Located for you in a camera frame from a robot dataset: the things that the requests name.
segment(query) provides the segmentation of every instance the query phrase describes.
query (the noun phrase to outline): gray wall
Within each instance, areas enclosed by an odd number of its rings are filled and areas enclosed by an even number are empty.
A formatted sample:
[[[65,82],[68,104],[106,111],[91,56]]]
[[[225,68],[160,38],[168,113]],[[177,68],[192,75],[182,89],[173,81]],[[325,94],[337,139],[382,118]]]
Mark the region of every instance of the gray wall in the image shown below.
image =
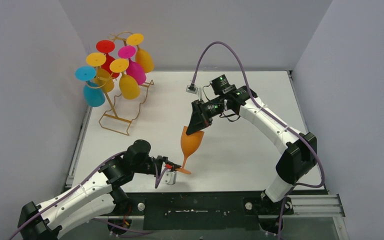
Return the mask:
[[[57,0],[0,0],[0,240],[24,204],[63,187],[86,109],[74,78],[85,56]]]
[[[350,238],[384,239],[384,0],[334,0],[292,76]]]
[[[86,49],[122,31],[142,33],[158,70],[192,70],[204,48],[225,41],[248,69],[291,70],[332,0],[60,0]],[[213,47],[201,63],[237,70]]]

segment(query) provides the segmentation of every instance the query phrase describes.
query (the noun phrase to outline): wine glass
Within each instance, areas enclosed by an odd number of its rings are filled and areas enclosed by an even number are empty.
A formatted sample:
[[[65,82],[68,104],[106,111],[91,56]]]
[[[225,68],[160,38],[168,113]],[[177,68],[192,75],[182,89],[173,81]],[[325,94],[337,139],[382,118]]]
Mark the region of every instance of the wine glass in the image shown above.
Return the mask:
[[[137,52],[134,60],[142,66],[143,71],[147,74],[154,70],[154,62],[151,55],[137,45]]]
[[[104,93],[109,93],[114,89],[114,82],[113,78],[111,78],[111,74],[101,67],[96,70],[96,77],[93,81],[98,84],[98,86],[103,86],[102,90]]]
[[[119,72],[113,72],[111,71],[110,69],[110,64],[116,60],[114,57],[110,56],[109,54],[105,55],[106,56],[106,61],[104,64],[102,64],[100,67],[104,70],[106,70],[110,75],[111,77],[113,78],[118,78],[120,76],[120,73]]]
[[[141,89],[139,88],[136,80],[130,76],[121,72],[120,82],[118,83],[120,87],[121,94],[125,99],[135,99],[141,93]]]
[[[142,85],[147,80],[144,69],[137,62],[132,61],[131,58],[128,59],[128,68],[126,69],[127,75],[132,76],[138,85]]]
[[[104,92],[96,83],[88,81],[83,88],[83,95],[86,103],[91,107],[99,107],[105,103]]]
[[[191,156],[195,151],[200,147],[201,142],[204,137],[203,131],[197,131],[192,133],[191,135],[186,135],[187,126],[183,127],[183,132],[181,133],[180,138],[180,147],[183,152],[183,164],[181,168],[177,168],[176,171],[179,171],[184,174],[191,174],[190,171],[185,169],[186,160]]]

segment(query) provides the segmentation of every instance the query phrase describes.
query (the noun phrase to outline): wine glass holder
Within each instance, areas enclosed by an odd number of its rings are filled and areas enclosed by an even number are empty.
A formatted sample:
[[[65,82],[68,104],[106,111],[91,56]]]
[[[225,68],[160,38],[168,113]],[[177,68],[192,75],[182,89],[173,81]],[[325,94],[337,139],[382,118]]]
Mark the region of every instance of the wine glass holder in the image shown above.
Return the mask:
[[[129,34],[128,38],[121,37],[125,34]],[[143,40],[144,36],[140,33],[123,31],[118,34],[110,34],[108,40],[101,40],[96,44],[98,52],[90,53],[86,57],[88,65],[81,66],[75,71],[76,78],[85,82],[83,95],[89,106],[102,106],[106,100],[109,103],[110,109],[106,110],[98,121],[103,129],[129,136],[129,129],[133,121],[138,119],[141,106],[148,99],[149,88],[154,85],[154,81],[151,79],[147,82],[146,73],[154,69],[154,63],[149,53],[139,47]],[[110,55],[116,48],[115,41],[124,43],[124,46],[118,50],[120,57],[118,59]],[[135,56],[136,62],[131,59],[133,56]],[[111,100],[108,93],[114,89],[114,83],[119,76],[121,93],[115,95]],[[133,100],[141,95],[141,88],[145,88],[145,97],[138,105],[136,117],[133,119],[120,117],[116,110],[117,101],[121,101],[118,98],[123,96],[126,100]],[[105,118],[128,124],[126,130],[119,131],[104,125],[103,119]]]
[[[115,42],[116,40],[120,40],[124,43],[124,46],[127,46],[127,39],[126,38],[122,38],[120,37],[120,35],[123,35],[123,34],[130,34],[132,35],[133,33],[132,32],[129,32],[129,31],[123,31],[123,32],[120,32],[118,34],[110,34],[108,36],[108,39],[112,42]],[[105,94],[105,97],[109,103],[109,106],[111,107],[111,109],[109,110],[106,110],[102,116],[100,117],[98,123],[99,125],[101,126],[101,128],[103,129],[106,129],[106,130],[110,130],[110,131],[113,131],[113,132],[116,132],[116,133],[119,133],[119,134],[123,134],[123,135],[127,135],[127,136],[130,136],[129,134],[129,128],[130,126],[132,125],[133,121],[137,120],[138,117],[139,117],[139,114],[141,113],[141,106],[147,101],[148,99],[148,90],[150,88],[150,86],[154,85],[154,80],[151,79],[151,81],[149,82],[145,82],[144,84],[141,84],[139,85],[140,87],[142,88],[146,88],[146,93],[145,93],[145,98],[142,102],[139,103],[139,106],[138,106],[138,111],[137,111],[137,115],[135,118],[133,119],[125,119],[125,118],[122,118],[122,117],[119,117],[119,115],[117,114],[117,111],[116,111],[116,100],[121,97],[122,93],[120,93],[119,95],[115,95],[114,96],[114,100],[111,102],[111,98],[108,96],[108,93],[104,92]],[[114,119],[114,120],[118,120],[118,121],[121,121],[121,122],[124,122],[124,123],[127,123],[127,128],[126,128],[126,131],[125,132],[121,132],[121,131],[118,131],[118,130],[115,130],[115,129],[112,129],[112,128],[109,128],[107,126],[104,126],[102,124],[102,120],[103,118],[111,118],[111,119]]]

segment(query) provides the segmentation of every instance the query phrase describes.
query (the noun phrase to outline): black mount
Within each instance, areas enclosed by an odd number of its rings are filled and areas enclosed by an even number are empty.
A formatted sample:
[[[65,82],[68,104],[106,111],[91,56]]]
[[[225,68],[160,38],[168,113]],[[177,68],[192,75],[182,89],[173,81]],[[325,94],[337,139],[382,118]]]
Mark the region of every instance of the black mount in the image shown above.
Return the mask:
[[[36,206],[32,201],[24,205],[21,209],[17,227],[21,227],[27,220],[36,215],[41,208],[40,205]],[[42,216],[38,216],[21,230],[21,236],[24,240],[57,240],[62,227],[58,226],[56,229],[51,230],[47,226],[48,223],[47,219],[44,220]]]
[[[202,100],[192,102],[192,115],[186,135],[191,135],[211,126],[213,117],[222,114],[225,108],[239,115],[240,107],[250,99],[247,86],[236,88],[234,84],[230,85],[224,74],[211,80],[210,85],[217,97],[207,102]],[[257,94],[252,90],[251,94],[254,98],[257,97]]]
[[[286,197],[285,207],[283,208],[283,215],[294,214],[294,209],[290,197]],[[259,216],[279,216],[281,213],[282,201],[272,202],[267,196],[261,197],[246,197],[242,200],[243,209],[246,215],[254,215],[260,227],[273,234],[277,234],[279,230],[279,217],[274,218],[259,218]],[[246,209],[247,203],[252,204],[252,209]]]
[[[311,132],[300,133],[317,152],[317,138]],[[294,185],[298,180],[307,174],[316,164],[316,159],[311,154],[309,148],[298,139],[296,142],[286,143],[287,149],[283,152],[279,162],[276,164],[276,172],[283,181]]]

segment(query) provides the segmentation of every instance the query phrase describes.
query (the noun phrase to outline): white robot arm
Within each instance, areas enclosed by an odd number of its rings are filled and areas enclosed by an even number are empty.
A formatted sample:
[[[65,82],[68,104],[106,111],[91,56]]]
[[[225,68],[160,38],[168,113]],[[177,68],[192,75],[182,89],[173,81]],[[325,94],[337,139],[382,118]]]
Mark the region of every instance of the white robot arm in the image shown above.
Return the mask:
[[[125,212],[130,203],[121,186],[130,182],[135,173],[152,174],[158,178],[157,173],[161,173],[164,163],[173,172],[165,174],[171,178],[166,182],[174,184],[175,169],[181,166],[168,161],[167,157],[150,157],[150,150],[147,141],[137,140],[127,151],[105,161],[81,184],[40,204],[27,203],[18,221],[23,239],[57,240],[95,217],[114,211]]]
[[[192,102],[192,115],[186,134],[190,135],[209,127],[213,122],[212,118],[224,114],[226,110],[232,110],[236,115],[248,120],[267,136],[282,154],[276,165],[277,176],[262,194],[264,198],[269,198],[273,203],[281,201],[293,185],[316,165],[316,160],[310,154],[310,150],[289,130],[300,134],[314,150],[317,147],[316,137],[312,133],[304,135],[288,126],[251,90],[255,102],[262,106],[257,107],[251,99],[247,87],[236,88],[235,85],[230,85],[225,75],[210,81],[210,85],[217,97],[208,99],[207,102],[200,99]]]

